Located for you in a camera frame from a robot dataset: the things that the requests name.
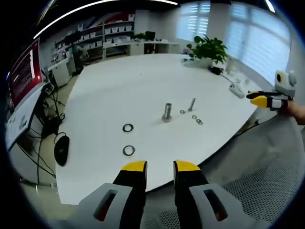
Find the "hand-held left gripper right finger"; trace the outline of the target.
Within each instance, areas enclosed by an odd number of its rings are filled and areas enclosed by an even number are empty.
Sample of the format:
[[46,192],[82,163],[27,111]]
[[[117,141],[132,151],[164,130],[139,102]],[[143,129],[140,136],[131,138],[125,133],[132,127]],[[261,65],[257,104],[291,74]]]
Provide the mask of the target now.
[[244,229],[245,214],[233,195],[210,184],[198,166],[175,160],[175,205],[182,229]]

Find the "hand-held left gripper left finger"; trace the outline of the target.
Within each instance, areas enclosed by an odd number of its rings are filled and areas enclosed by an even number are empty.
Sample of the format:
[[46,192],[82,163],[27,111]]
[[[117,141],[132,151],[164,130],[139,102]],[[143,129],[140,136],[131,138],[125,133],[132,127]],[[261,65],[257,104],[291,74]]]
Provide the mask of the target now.
[[77,208],[80,229],[138,229],[146,202],[147,161],[122,167],[112,183],[105,183]]

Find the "person's right hand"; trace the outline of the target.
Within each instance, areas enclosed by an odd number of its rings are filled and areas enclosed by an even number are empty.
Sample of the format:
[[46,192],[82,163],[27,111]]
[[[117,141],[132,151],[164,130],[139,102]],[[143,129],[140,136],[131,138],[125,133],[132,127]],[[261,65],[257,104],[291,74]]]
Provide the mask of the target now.
[[281,108],[284,115],[292,116],[298,125],[305,125],[305,106],[298,105],[295,101],[287,101],[287,107]]

